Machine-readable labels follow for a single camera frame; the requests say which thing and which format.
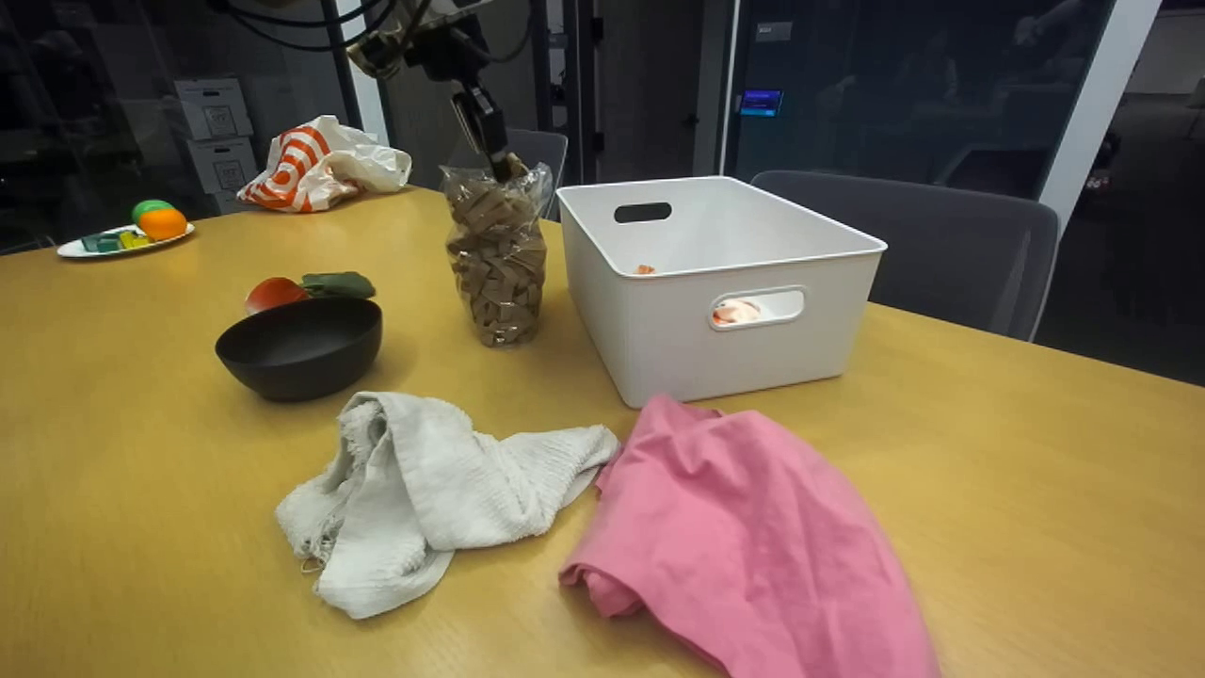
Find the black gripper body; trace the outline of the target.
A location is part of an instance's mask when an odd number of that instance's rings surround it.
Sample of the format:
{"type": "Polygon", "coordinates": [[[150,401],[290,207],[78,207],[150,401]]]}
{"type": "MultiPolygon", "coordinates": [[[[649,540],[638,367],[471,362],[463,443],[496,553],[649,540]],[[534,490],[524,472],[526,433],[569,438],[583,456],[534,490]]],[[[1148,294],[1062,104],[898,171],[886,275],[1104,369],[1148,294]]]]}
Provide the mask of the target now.
{"type": "Polygon", "coordinates": [[[489,49],[484,26],[463,20],[416,30],[403,60],[422,69],[428,79],[475,85],[489,63],[489,49]]]}

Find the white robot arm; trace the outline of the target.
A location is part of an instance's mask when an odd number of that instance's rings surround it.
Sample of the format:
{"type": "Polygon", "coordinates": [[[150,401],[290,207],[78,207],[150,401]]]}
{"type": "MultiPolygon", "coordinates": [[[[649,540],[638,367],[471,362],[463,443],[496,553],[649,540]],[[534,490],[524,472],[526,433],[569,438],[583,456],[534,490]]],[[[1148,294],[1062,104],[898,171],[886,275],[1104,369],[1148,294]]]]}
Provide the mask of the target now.
{"type": "Polygon", "coordinates": [[[484,72],[496,63],[480,20],[489,0],[363,0],[352,10],[319,20],[285,20],[285,0],[207,4],[271,47],[279,47],[283,30],[327,30],[323,54],[344,54],[373,79],[389,79],[396,63],[422,69],[428,79],[453,85],[453,104],[489,175],[496,182],[516,176],[505,112],[484,85],[484,72]]]}

